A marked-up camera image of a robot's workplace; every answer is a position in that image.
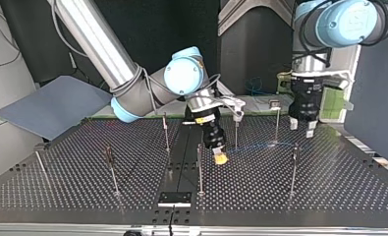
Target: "metal post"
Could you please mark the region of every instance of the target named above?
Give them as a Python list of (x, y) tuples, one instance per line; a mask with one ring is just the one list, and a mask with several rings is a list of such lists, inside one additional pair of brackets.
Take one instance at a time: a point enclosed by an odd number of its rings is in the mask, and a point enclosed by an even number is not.
[(50, 181), (49, 181), (49, 176), (47, 175), (46, 168), (44, 167), (43, 161), (41, 160), (40, 153), (38, 152), (38, 150), (36, 150), (34, 153), (37, 156), (37, 160), (38, 160), (38, 163), (40, 165), (41, 170), (43, 170), (43, 174), (44, 174), (44, 177), (46, 178), (46, 182), (49, 185), (49, 188), (51, 188)]
[(112, 178), (113, 178), (114, 188), (115, 188), (115, 193), (114, 193), (114, 195), (116, 195), (116, 196), (121, 196), (120, 190), (118, 189), (118, 183), (117, 183), (117, 179), (116, 179), (116, 174), (115, 174), (115, 171), (114, 171), (114, 156), (113, 156), (113, 151), (112, 151), (112, 147), (111, 147), (110, 145), (108, 145), (108, 146), (105, 148), (105, 160), (106, 160), (106, 162), (107, 162), (108, 167), (110, 168), (111, 176), (112, 176)]
[(240, 123), (239, 122), (236, 122), (236, 150), (238, 148), (238, 130), (239, 130), (239, 126), (240, 126)]
[(46, 168), (44, 168), (43, 161), (41, 161), (40, 153), (37, 150), (34, 153), (37, 156), (38, 163), (39, 163), (39, 165), (41, 167), (41, 170), (43, 170), (43, 172), (46, 174)]
[(197, 168), (199, 170), (199, 195), (203, 196), (205, 193), (203, 192), (203, 186), (202, 186), (202, 163), (201, 163), (201, 150), (200, 150), (200, 144), (197, 145), (196, 150), (196, 158), (197, 158)]
[(292, 184), (291, 184), (291, 198), (295, 194), (295, 179), (296, 179), (296, 174), (297, 174), (297, 169), (298, 169), (298, 161), (300, 159), (300, 147), (298, 144), (295, 144), (292, 158), (294, 160), (294, 172), (292, 174)]
[(277, 111), (276, 115), (276, 130), (274, 133), (273, 145), (277, 145), (279, 139), (279, 120), (280, 120), (280, 111), (282, 110), (282, 105), (279, 100), (269, 100), (269, 109)]
[(170, 148), (169, 148), (169, 135), (168, 135), (168, 131), (167, 131), (168, 127), (167, 127), (167, 123), (166, 123), (166, 112), (163, 115), (163, 129), (165, 130), (166, 150), (167, 150), (167, 152), (170, 152)]
[(274, 142), (278, 143), (278, 136), (279, 136), (279, 119), (280, 119), (280, 109), (277, 110), (277, 118), (276, 118), (276, 132), (274, 134)]
[(120, 194), (120, 191), (118, 190), (118, 184), (117, 184), (117, 179), (116, 179), (116, 176), (115, 176), (115, 171), (114, 171), (114, 168), (112, 168), (112, 167), (111, 167), (111, 174), (112, 174), (112, 176), (113, 176), (114, 187), (115, 187), (115, 189), (116, 189), (115, 194), (119, 196), (119, 195), (121, 195), (121, 194)]

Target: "light blue joint cover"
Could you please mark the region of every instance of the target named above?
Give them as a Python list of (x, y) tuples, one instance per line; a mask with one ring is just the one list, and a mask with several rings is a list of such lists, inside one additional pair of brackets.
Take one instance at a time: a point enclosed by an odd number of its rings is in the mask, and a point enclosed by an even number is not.
[[(296, 12), (295, 12), (295, 20), (297, 20), (300, 16), (305, 15), (309, 13), (312, 9), (314, 9), (316, 6), (324, 2), (325, 0), (313, 0), (313, 1), (308, 1), (304, 2), (303, 4), (299, 5)], [(319, 9), (326, 8), (330, 6), (331, 3), (325, 3), (324, 5), (320, 6)]]
[(367, 0), (342, 0), (325, 9), (316, 22), (316, 36), (327, 47), (363, 42), (373, 32), (378, 13)]
[(172, 55), (172, 59), (178, 59), (180, 57), (192, 57), (192, 56), (198, 56), (198, 57), (202, 57), (202, 55), (200, 55), (200, 52), (199, 52), (199, 49), (195, 46), (193, 47), (188, 47), (184, 50), (181, 50), (179, 52), (176, 52)]
[(116, 97), (113, 97), (111, 99), (111, 107), (113, 108), (114, 114), (117, 116), (117, 118), (119, 118), (123, 122), (132, 123), (133, 121), (136, 121), (139, 118), (141, 118), (124, 109), (123, 106), (121, 106), (120, 103), (118, 103), (118, 100)]
[(190, 47), (172, 56), (166, 66), (164, 80), (166, 87), (175, 94), (187, 95), (203, 82), (203, 66), (193, 56), (202, 57), (197, 47)]

